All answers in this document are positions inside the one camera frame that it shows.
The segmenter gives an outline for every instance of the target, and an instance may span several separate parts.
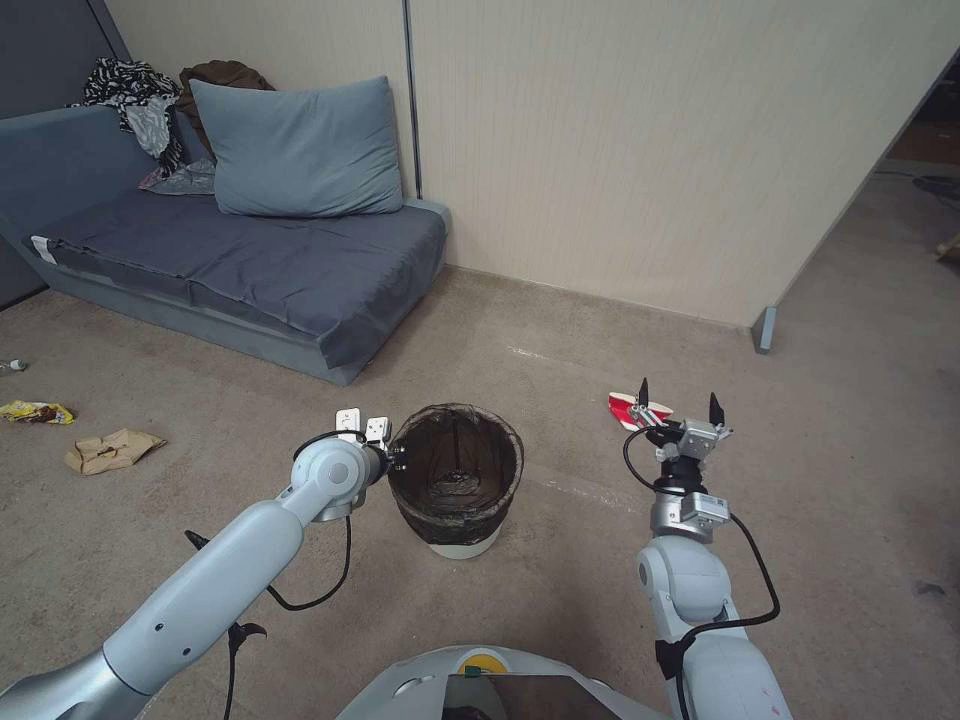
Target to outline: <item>zebra print cloth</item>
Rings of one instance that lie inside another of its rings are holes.
[[[156,124],[166,125],[168,142],[166,147],[151,155],[157,158],[159,178],[169,177],[180,167],[183,147],[173,132],[173,99],[180,95],[180,88],[166,75],[162,75],[145,62],[124,62],[116,58],[97,58],[96,64],[87,82],[83,86],[81,100],[71,107],[83,105],[107,105],[116,109],[120,116],[120,129],[133,132],[130,121],[127,119],[127,108],[131,106],[151,106],[162,113],[163,118],[156,118]],[[169,103],[151,103],[152,98],[171,98]]]

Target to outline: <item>brown paper bag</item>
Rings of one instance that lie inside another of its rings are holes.
[[[96,475],[130,467],[144,453],[166,444],[167,441],[161,438],[124,428],[102,438],[77,440],[63,461],[81,475]]]

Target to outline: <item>brown cloth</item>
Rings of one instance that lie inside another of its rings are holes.
[[[118,430],[102,438],[77,440],[63,461],[81,475],[130,467],[144,453],[167,444],[166,440],[137,430]]]
[[[276,90],[263,75],[253,68],[247,67],[239,60],[211,60],[208,63],[200,63],[192,68],[181,70],[180,86],[183,89],[180,91],[180,97],[177,98],[177,110],[190,118],[190,124],[197,131],[200,142],[210,151],[211,155],[213,155],[213,148],[210,147],[207,133],[204,132],[203,123],[200,122],[200,113],[197,112],[197,104],[193,100],[193,91],[190,89],[191,80],[253,90]]]

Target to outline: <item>blue sofa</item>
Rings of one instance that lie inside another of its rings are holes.
[[[178,120],[186,159],[205,153]],[[155,167],[104,107],[0,120],[0,235],[55,290],[348,385],[443,266],[446,208],[224,215],[136,189]]]

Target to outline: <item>crumpled paper bag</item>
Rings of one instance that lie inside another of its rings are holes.
[[[28,403],[14,400],[0,405],[0,420],[8,422],[43,422],[50,425],[69,425],[73,415],[57,403]]]
[[[130,467],[144,453],[166,444],[162,438],[124,428],[102,438],[77,440],[63,461],[81,475],[96,475]]]

